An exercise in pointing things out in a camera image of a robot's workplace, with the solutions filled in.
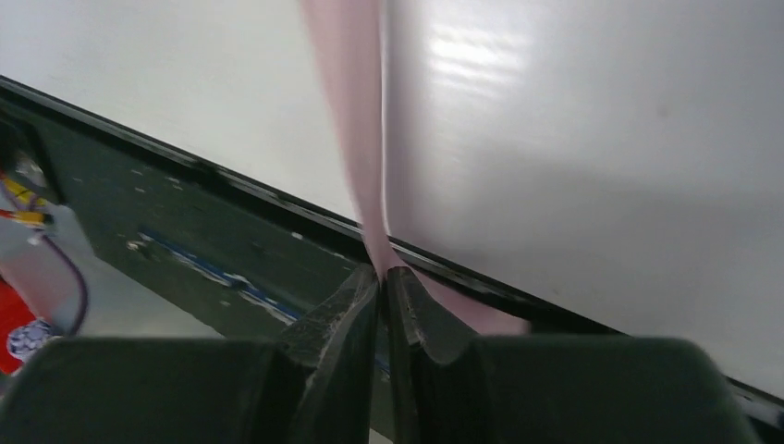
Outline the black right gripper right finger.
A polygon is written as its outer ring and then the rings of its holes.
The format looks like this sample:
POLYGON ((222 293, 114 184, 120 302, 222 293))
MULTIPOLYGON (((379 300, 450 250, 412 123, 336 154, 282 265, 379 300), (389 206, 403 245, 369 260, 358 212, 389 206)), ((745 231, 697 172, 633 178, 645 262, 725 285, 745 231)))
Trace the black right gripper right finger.
POLYGON ((407 267, 386 278, 398 443, 755 443, 683 339, 482 336, 407 267))

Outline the pink folding umbrella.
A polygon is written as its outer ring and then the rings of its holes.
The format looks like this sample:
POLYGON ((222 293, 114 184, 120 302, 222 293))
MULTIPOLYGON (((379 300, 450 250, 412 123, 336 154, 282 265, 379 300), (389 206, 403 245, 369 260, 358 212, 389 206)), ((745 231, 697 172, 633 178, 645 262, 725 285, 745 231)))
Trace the pink folding umbrella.
POLYGON ((394 52, 387 43, 386 4, 303 1, 300 7, 363 243, 376 275, 386 281, 393 268, 406 264, 390 238, 404 231, 404 223, 417 223, 429 191, 424 168, 409 161, 403 147, 405 118, 387 68, 394 52))

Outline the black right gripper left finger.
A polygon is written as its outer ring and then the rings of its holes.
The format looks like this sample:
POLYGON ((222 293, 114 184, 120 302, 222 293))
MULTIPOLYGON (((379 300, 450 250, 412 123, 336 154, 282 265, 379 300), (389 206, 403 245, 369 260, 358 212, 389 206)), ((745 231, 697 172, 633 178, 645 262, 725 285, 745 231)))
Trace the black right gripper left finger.
POLYGON ((365 443, 379 290, 362 265, 275 340, 55 340, 2 400, 1 439, 365 443))

